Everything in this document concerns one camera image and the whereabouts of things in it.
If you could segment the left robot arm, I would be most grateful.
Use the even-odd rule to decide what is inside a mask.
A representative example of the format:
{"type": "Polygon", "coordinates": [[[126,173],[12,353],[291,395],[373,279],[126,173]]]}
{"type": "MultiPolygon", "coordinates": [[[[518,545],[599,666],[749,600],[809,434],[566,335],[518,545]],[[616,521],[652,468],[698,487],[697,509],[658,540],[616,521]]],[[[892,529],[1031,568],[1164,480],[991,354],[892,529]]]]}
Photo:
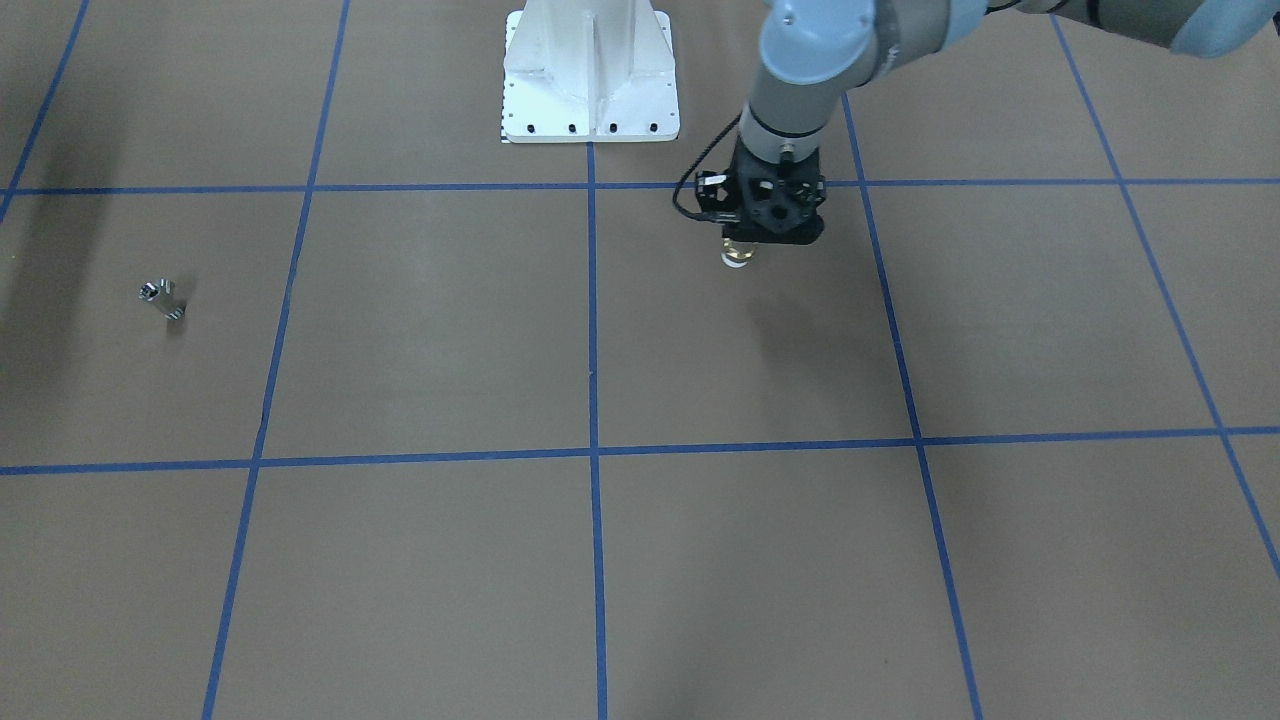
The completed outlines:
{"type": "Polygon", "coordinates": [[[1007,9],[1202,59],[1235,51],[1277,17],[1275,1],[773,1],[736,122],[727,205],[716,211],[723,238],[815,242],[824,228],[820,136],[838,100],[1007,9]]]}

